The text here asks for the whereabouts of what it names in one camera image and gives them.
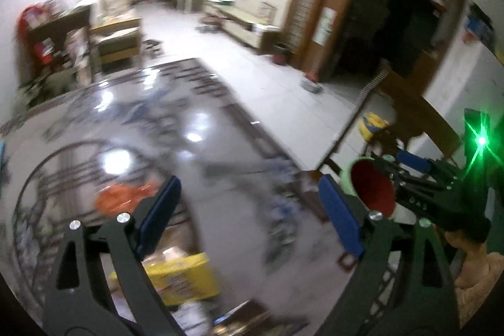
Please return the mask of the right hand tan glove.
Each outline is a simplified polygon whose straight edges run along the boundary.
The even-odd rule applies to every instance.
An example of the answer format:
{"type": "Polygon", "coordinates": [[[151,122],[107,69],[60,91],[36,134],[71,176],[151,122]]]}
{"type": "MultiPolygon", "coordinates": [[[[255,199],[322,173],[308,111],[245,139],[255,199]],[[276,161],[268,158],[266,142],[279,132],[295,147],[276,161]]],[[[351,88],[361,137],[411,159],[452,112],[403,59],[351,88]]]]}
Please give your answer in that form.
{"type": "Polygon", "coordinates": [[[455,279],[459,322],[463,328],[483,306],[503,273],[503,255],[488,253],[485,242],[471,241],[461,230],[446,232],[445,239],[450,246],[466,254],[455,279]]]}

